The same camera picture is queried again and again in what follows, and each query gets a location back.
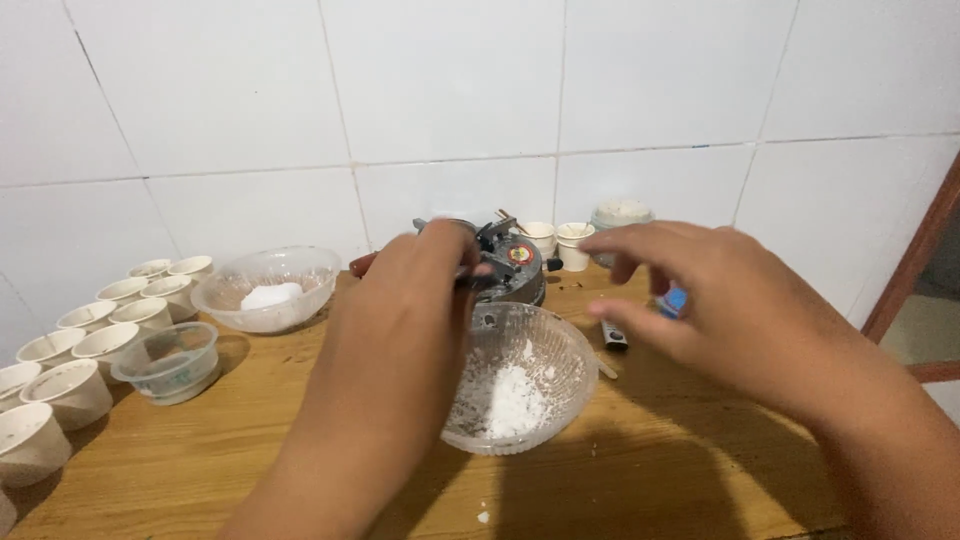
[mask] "gray machine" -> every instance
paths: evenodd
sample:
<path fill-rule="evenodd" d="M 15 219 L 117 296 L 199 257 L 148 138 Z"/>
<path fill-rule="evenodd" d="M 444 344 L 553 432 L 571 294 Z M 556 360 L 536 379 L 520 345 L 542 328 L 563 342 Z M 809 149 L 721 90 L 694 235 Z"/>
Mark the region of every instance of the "gray machine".
<path fill-rule="evenodd" d="M 521 302 L 539 306 L 546 296 L 546 282 L 541 267 L 540 252 L 528 239 L 510 232 L 516 227 L 516 218 L 510 217 L 477 228 L 469 221 L 456 220 L 470 229 L 480 245 L 480 258 L 493 267 L 496 284 L 482 290 L 477 302 Z M 414 220 L 414 227 L 422 231 L 426 221 Z M 549 271 L 559 270 L 564 264 L 558 258 L 547 260 Z"/>

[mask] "wooden table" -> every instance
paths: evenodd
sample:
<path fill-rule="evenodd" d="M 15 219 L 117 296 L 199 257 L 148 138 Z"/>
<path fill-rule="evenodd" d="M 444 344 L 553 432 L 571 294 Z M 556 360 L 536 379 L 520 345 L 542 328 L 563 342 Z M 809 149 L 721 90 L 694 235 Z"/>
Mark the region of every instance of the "wooden table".
<path fill-rule="evenodd" d="M 352 283 L 344 275 L 338 286 Z M 802 429 L 638 343 L 625 355 L 603 350 L 586 305 L 645 301 L 644 288 L 643 279 L 614 287 L 592 266 L 549 275 L 543 306 L 580 329 L 619 380 L 601 376 L 583 414 L 524 454 L 438 443 L 372 537 L 739 540 L 842 525 Z M 79 451 L 62 473 L 10 492 L 26 514 L 10 538 L 212 537 L 276 456 L 325 318 L 280 336 L 221 329 L 230 371 L 184 404 L 115 388 L 109 416 L 69 435 Z"/>

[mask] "jar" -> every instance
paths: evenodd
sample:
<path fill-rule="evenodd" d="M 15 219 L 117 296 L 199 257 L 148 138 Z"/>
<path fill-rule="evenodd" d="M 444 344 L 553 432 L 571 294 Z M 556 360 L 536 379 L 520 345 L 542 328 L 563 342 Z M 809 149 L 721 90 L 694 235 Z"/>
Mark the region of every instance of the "jar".
<path fill-rule="evenodd" d="M 599 233 L 615 227 L 650 223 L 656 219 L 654 213 L 640 201 L 604 201 L 597 205 L 590 217 L 590 225 Z M 603 253 L 593 256 L 593 260 L 604 268 L 613 266 L 613 254 Z"/>

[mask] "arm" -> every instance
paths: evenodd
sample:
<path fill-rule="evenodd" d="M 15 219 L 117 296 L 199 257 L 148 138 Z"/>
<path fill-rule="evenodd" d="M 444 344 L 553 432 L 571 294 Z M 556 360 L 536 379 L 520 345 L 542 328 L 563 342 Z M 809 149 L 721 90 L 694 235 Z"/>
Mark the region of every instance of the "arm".
<path fill-rule="evenodd" d="M 892 358 L 746 234 L 658 221 L 598 233 L 614 282 L 652 267 L 689 292 L 678 321 L 622 300 L 590 305 L 680 363 L 806 426 L 862 538 L 960 537 L 960 430 Z"/>
<path fill-rule="evenodd" d="M 472 234 L 435 221 L 394 239 L 362 282 L 337 291 L 300 412 L 222 538 L 363 535 L 444 425 L 474 300 L 454 292 L 454 275 L 478 262 Z"/>

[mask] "wooden door frame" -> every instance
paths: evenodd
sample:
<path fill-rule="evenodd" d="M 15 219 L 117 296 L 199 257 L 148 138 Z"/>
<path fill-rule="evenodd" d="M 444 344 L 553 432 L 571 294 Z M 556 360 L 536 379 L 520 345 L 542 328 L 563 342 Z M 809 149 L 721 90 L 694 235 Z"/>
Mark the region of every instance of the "wooden door frame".
<path fill-rule="evenodd" d="M 913 292 L 913 285 L 923 272 L 926 264 L 933 257 L 933 252 L 940 243 L 940 236 L 947 226 L 953 211 L 960 206 L 960 153 L 953 160 L 953 165 L 947 171 L 940 190 L 926 210 L 924 220 L 913 235 L 913 240 L 907 247 L 897 270 L 887 283 L 886 289 L 876 301 L 874 310 L 870 313 L 867 323 L 863 325 L 863 334 L 874 343 L 880 339 L 894 322 L 894 318 L 903 307 L 903 303 Z M 931 362 L 911 366 L 911 372 L 921 382 L 936 380 L 960 379 L 960 361 Z"/>

